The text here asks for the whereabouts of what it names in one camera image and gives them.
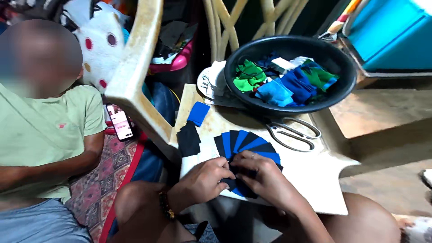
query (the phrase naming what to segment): gray shorts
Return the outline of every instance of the gray shorts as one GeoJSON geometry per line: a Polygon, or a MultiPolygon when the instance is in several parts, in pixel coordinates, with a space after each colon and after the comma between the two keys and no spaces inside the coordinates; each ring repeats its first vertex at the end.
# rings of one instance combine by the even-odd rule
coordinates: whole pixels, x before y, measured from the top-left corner
{"type": "Polygon", "coordinates": [[[59,199],[0,212],[0,242],[92,242],[90,234],[59,199]]]}

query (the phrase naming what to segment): blue cabinet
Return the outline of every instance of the blue cabinet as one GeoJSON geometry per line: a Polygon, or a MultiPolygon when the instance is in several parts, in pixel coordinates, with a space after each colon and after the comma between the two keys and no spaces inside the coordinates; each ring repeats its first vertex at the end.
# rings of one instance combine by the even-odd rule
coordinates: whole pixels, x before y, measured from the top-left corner
{"type": "Polygon", "coordinates": [[[355,19],[348,39],[377,71],[432,70],[432,1],[371,0],[355,19]]]}

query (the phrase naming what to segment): beaded bracelet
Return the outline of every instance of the beaded bracelet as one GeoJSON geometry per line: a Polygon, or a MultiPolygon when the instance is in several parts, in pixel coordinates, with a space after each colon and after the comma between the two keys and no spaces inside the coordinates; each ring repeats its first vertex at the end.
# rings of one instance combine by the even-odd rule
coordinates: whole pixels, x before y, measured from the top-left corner
{"type": "Polygon", "coordinates": [[[161,209],[162,209],[165,217],[167,219],[169,219],[170,221],[174,221],[175,220],[175,214],[168,205],[168,199],[167,199],[166,192],[160,192],[159,193],[159,205],[161,206],[161,209]]]}

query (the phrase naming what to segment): man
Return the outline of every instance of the man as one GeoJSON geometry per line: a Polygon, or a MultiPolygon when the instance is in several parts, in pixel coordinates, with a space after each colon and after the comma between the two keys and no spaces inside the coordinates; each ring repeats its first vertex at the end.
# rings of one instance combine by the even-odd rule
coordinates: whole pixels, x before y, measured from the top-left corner
{"type": "Polygon", "coordinates": [[[17,26],[10,32],[15,73],[0,77],[0,241],[91,242],[63,203],[68,179],[99,163],[101,95],[71,85],[82,65],[72,33],[46,20],[17,26]]]}
{"type": "Polygon", "coordinates": [[[241,173],[234,175],[227,160],[219,157],[196,165],[168,191],[160,183],[132,182],[125,185],[114,202],[119,232],[111,242],[216,242],[214,234],[209,235],[207,229],[207,237],[203,238],[203,235],[197,239],[169,218],[189,206],[218,196],[228,187],[226,183],[219,182],[222,178],[239,178],[284,214],[286,221],[291,221],[291,227],[283,232],[277,242],[400,243],[396,220],[369,198],[344,193],[348,216],[318,216],[271,159],[243,151],[235,155],[231,166],[238,166],[240,171],[254,170],[256,177],[241,173]]]}

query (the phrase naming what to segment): green t-shirt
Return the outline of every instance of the green t-shirt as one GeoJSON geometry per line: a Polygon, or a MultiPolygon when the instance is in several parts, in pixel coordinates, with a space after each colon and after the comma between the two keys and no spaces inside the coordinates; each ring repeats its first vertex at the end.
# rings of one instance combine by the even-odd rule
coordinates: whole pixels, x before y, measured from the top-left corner
{"type": "MultiPolygon", "coordinates": [[[[76,86],[58,98],[22,98],[0,84],[0,166],[39,166],[84,151],[84,137],[106,128],[96,88],[76,86]]],[[[35,183],[0,193],[1,198],[70,198],[69,184],[35,183]]]]}

